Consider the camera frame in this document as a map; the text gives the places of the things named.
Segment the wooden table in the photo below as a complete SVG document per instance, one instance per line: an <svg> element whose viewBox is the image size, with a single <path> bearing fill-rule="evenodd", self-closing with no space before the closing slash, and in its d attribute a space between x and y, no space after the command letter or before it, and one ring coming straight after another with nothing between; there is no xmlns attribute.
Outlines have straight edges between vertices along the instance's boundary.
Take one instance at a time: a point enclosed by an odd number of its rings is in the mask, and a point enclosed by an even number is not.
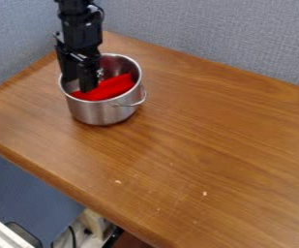
<svg viewBox="0 0 299 248"><path fill-rule="evenodd" d="M54 53L0 85L0 155L155 247L299 248L299 86L106 33L150 99L77 122Z"/></svg>

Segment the metal pot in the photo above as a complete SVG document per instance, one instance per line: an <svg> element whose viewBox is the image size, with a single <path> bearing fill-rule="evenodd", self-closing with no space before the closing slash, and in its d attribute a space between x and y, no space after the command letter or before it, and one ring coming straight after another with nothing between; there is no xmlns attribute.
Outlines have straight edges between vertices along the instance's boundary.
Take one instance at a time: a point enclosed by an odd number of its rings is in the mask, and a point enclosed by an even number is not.
<svg viewBox="0 0 299 248"><path fill-rule="evenodd" d="M135 86L121 96L102 101L79 100L70 95L71 92L79 90L78 79L63 82L61 77L59 83L73 117L87 124L106 126L130 118L146 101L149 93L142 85L143 73L135 60L119 54L105 53L101 63L102 79L130 73L137 82Z"/></svg>

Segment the red object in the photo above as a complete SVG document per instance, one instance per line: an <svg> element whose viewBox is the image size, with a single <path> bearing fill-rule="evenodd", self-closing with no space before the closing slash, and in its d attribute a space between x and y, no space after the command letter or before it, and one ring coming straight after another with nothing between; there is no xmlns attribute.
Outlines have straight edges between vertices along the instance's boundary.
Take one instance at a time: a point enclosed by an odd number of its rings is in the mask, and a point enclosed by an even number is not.
<svg viewBox="0 0 299 248"><path fill-rule="evenodd" d="M101 101L122 95L134 87L134 85L135 83L131 79L131 74L129 73L102 81L98 88L87 93L75 91L70 95L81 100Z"/></svg>

